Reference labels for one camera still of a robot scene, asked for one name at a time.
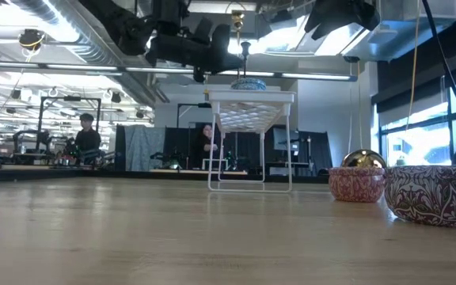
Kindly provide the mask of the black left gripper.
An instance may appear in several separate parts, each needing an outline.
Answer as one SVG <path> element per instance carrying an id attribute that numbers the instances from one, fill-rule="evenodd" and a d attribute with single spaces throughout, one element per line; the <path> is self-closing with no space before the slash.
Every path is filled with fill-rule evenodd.
<path id="1" fill-rule="evenodd" d="M 219 74 L 227 70 L 236 70 L 243 66 L 243 60 L 228 52 L 230 45 L 230 26 L 218 25 L 212 33 L 212 21 L 203 17 L 192 32 L 183 26 L 182 21 L 189 16 L 191 1 L 152 0 L 152 17 L 155 37 L 150 41 L 146 60 L 157 66 L 159 59 L 193 66 L 193 78 L 203 83 L 204 72 Z"/>

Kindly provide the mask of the black candlestick holder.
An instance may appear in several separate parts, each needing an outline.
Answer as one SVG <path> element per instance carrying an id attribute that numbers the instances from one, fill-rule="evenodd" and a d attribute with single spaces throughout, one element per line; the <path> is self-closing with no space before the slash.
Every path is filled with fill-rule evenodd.
<path id="1" fill-rule="evenodd" d="M 245 42 L 242 42 L 241 43 L 241 48 L 242 48 L 242 52 L 241 52 L 241 55 L 243 57 L 243 75 L 242 77 L 243 78 L 246 78 L 246 71 L 247 71 L 247 61 L 248 61 L 248 57 L 249 57 L 249 48 L 251 47 L 251 43 L 248 42 L 248 41 L 245 41 Z"/>

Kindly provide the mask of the blue patterned candle tin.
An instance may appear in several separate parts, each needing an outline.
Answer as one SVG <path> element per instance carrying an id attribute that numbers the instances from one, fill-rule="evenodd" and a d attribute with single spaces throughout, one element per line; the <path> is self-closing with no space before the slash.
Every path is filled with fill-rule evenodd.
<path id="1" fill-rule="evenodd" d="M 265 91 L 267 86 L 265 81 L 258 78 L 239 78 L 231 83 L 230 88 L 237 90 Z"/>

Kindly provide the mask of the pink patterned candle tin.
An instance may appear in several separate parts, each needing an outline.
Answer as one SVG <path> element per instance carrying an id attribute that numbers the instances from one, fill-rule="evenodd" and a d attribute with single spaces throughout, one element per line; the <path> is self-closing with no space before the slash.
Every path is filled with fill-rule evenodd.
<path id="1" fill-rule="evenodd" d="M 385 170 L 374 167 L 338 167 L 329 170 L 329 189 L 336 200 L 375 203 L 384 191 Z"/>

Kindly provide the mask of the purple patterned candle tin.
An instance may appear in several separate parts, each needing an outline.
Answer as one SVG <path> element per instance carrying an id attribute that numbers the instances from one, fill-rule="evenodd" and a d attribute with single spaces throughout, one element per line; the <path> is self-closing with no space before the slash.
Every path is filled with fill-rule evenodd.
<path id="1" fill-rule="evenodd" d="M 388 168 L 384 196 L 400 219 L 456 228 L 456 165 Z"/>

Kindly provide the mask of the long ceiling light strip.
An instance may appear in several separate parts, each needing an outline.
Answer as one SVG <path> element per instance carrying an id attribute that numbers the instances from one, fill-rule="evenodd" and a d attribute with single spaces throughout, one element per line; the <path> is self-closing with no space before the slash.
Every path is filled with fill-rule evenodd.
<path id="1" fill-rule="evenodd" d="M 26 62 L 4 62 L 0 61 L 0 70 L 60 70 L 77 71 L 91 74 L 101 74 L 104 76 L 122 73 L 146 73 L 146 74 L 180 74 L 193 75 L 193 69 L 184 68 L 162 68 L 162 67 L 133 67 L 133 66 L 94 66 L 94 65 L 75 65 L 63 63 L 26 63 Z M 300 74 L 287 72 L 265 72 L 265 71 L 246 71 L 246 75 L 255 78 L 278 78 L 278 79 L 298 79 L 298 80 L 323 80 L 337 82 L 355 82 L 358 77 L 353 74 Z"/>

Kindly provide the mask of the seated person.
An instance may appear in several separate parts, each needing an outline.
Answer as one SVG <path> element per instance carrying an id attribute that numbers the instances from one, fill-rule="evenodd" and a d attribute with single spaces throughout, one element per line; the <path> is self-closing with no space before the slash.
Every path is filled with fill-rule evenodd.
<path id="1" fill-rule="evenodd" d="M 203 160 L 210 157 L 210 152 L 213 153 L 213 158 L 219 154 L 219 146 L 217 140 L 211 143 L 214 132 L 212 126 L 208 123 L 204 124 L 197 135 L 195 151 L 196 151 L 196 166 L 203 168 Z"/>

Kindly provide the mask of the dark computer monitor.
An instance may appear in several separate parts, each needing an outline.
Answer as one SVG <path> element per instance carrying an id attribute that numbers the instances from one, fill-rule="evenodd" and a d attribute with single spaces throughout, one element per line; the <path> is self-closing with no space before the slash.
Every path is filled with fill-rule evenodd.
<path id="1" fill-rule="evenodd" d="M 274 127 L 272 134 L 274 150 L 299 151 L 300 137 L 297 131 L 287 131 L 286 128 Z"/>

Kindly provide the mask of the grey hanging cloth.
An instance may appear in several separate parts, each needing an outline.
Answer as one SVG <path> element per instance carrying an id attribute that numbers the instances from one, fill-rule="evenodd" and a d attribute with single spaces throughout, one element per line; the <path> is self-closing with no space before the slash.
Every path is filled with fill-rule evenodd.
<path id="1" fill-rule="evenodd" d="M 158 159 L 150 156 L 162 153 L 165 145 L 165 128 L 145 127 L 143 125 L 126 126 L 126 170 L 131 172 L 148 172 L 162 166 Z"/>

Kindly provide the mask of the standing person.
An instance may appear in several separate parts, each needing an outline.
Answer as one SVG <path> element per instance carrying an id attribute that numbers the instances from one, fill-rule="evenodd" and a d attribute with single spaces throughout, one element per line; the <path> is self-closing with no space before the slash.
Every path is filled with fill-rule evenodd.
<path id="1" fill-rule="evenodd" d="M 96 160 L 101 145 L 100 134 L 93 129 L 94 118 L 89 113 L 83 113 L 79 117 L 82 129 L 77 133 L 74 144 L 82 152 L 88 152 L 87 158 L 77 158 L 76 165 L 92 165 Z"/>

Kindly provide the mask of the round black ceiling device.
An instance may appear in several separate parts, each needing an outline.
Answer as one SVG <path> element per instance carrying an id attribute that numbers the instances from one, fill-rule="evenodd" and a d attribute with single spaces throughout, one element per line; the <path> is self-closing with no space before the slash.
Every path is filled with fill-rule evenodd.
<path id="1" fill-rule="evenodd" d="M 18 43 L 29 51 L 38 51 L 45 39 L 45 34 L 37 29 L 27 28 L 18 37 Z"/>

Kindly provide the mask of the black table frame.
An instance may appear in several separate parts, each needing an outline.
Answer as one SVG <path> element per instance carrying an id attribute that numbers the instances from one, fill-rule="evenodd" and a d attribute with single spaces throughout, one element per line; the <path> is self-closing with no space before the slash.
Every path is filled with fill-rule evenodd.
<path id="1" fill-rule="evenodd" d="M 46 180 L 59 178 L 79 178 L 79 177 L 96 177 L 96 178 L 128 178 L 128 179 L 154 179 L 154 180 L 172 180 L 172 181 L 207 181 L 208 172 L 201 173 L 178 173 L 172 171 L 163 172 L 128 172 L 128 171 L 101 171 L 101 170 L 80 170 L 80 169 L 0 169 L 0 181 L 31 181 Z M 241 175 L 228 173 L 222 175 L 222 180 L 235 181 L 257 181 L 261 177 L 255 175 Z M 293 183 L 302 184 L 328 184 L 329 176 L 319 177 L 292 177 Z M 264 182 L 287 183 L 288 177 L 285 176 L 266 176 Z"/>

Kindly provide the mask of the black metal stand frame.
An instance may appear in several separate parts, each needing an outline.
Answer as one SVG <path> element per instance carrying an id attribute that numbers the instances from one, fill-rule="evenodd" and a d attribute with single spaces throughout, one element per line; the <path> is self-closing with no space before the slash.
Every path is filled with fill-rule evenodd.
<path id="1" fill-rule="evenodd" d="M 41 97 L 40 98 L 40 111 L 39 111 L 39 117 L 38 117 L 38 123 L 37 123 L 37 131 L 40 133 L 42 131 L 42 124 L 43 124 L 43 119 L 44 119 L 44 111 L 45 111 L 45 102 L 48 100 L 53 100 L 56 102 L 57 100 L 63 100 L 63 101 L 72 101 L 72 102 L 79 102 L 79 101 L 95 101 L 97 102 L 97 118 L 96 118 L 96 125 L 95 125 L 95 131 L 99 131 L 99 124 L 100 124 L 100 115 L 101 115 L 101 99 L 100 98 L 89 98 L 89 97 L 79 97 L 79 96 L 72 96 L 72 95 L 67 95 L 67 96 L 62 96 L 62 97 L 52 97 L 52 96 L 46 96 L 46 97 Z"/>

